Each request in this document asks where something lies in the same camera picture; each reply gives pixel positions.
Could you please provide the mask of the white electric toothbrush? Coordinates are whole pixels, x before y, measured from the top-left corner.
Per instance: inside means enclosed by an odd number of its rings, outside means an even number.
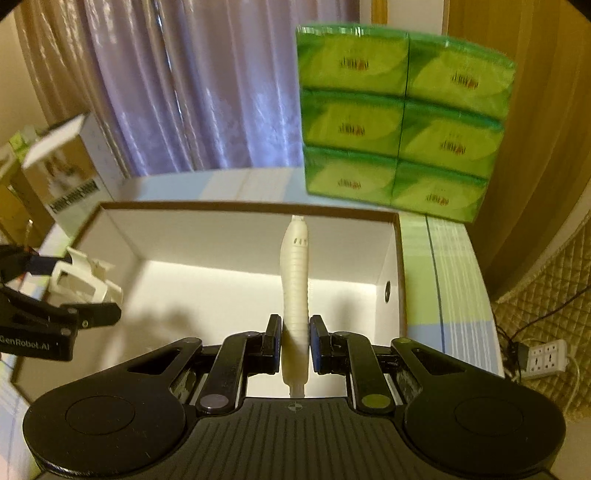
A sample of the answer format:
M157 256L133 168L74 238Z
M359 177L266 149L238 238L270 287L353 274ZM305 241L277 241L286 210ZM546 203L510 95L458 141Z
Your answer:
M291 398L303 398L308 383L310 333L308 333L308 225L294 215L280 246L283 287L281 375Z

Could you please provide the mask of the brown cardboard boxes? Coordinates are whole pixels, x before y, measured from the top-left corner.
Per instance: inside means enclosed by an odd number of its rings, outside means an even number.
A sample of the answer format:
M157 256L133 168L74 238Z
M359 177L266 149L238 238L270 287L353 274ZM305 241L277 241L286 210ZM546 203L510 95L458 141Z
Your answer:
M22 163L37 140L26 126L1 146L1 242L39 247L54 224L24 175Z

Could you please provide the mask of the brown cardboard storage box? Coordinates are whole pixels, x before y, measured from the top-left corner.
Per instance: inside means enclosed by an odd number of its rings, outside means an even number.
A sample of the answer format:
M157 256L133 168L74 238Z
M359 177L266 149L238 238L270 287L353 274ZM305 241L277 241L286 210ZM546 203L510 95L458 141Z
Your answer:
M120 202L95 210L73 241L109 262L123 291L112 327L81 332L73 359L18 358L11 381L28 401L184 337L216 345L283 313L280 244L291 218L310 232L308 309L332 331L377 345L407 332L397 214L311 205Z

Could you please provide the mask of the white product box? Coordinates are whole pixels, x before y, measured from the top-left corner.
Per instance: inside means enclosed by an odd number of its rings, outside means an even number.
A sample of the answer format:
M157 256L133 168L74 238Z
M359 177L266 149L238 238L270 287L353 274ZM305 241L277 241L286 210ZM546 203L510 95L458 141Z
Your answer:
M92 113L51 129L30 147L22 168L43 206L69 236L78 234L98 204L112 201L125 181Z

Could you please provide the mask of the plaid tablecloth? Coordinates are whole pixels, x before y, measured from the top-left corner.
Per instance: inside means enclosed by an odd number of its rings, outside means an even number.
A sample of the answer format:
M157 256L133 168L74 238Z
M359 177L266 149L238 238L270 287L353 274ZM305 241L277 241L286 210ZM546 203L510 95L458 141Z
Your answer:
M238 169L166 174L128 181L136 201L246 201L348 207L310 195L301 169ZM420 214L400 215L408 331L412 338L498 374L501 353L484 280L464 225ZM28 402L16 387L17 360L1 357L1 476L35 479L22 435Z

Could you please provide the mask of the white power strip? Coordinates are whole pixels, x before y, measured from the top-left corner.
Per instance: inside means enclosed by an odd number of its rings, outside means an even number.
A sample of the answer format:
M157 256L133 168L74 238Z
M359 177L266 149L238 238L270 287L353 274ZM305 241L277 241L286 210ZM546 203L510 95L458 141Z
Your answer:
M568 365L568 345L564 339L553 340L530 347L521 378L534 380L566 371Z

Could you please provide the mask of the quilted tan chair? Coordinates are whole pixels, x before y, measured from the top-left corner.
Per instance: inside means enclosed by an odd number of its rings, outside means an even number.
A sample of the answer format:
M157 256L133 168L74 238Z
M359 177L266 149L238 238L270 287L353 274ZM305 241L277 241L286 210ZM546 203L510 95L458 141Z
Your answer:
M492 304L505 373L554 401L569 422L590 417L590 219L524 285ZM525 377L515 355L563 340L564 372Z

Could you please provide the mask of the purple curtain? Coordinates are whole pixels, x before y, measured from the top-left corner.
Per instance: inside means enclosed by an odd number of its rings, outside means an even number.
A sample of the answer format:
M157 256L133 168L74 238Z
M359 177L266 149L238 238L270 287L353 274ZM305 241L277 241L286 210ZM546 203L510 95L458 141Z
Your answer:
M123 172L298 167L294 34L356 1L25 1L16 28L50 123L94 114Z

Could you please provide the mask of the green tissue pack stack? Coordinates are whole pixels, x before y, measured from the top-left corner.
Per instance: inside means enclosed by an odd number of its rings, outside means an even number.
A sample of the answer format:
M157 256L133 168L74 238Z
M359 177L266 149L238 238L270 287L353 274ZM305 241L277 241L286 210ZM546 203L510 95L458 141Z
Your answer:
M378 26L301 25L295 39L308 192L474 221L504 139L514 62Z

